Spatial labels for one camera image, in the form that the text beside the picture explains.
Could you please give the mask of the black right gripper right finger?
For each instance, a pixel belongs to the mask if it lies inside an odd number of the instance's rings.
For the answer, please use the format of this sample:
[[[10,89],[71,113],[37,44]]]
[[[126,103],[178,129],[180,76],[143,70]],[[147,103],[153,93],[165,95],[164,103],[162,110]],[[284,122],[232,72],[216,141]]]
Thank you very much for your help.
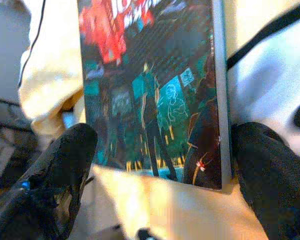
[[[240,191],[270,240],[300,240],[300,156],[268,126],[232,131]]]

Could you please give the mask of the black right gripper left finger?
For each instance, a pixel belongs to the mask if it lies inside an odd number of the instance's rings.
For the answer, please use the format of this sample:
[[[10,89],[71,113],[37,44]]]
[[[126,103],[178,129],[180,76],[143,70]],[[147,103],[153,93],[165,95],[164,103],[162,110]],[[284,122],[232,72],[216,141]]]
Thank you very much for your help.
[[[66,240],[98,142],[86,123],[68,128],[0,196],[0,240]]]

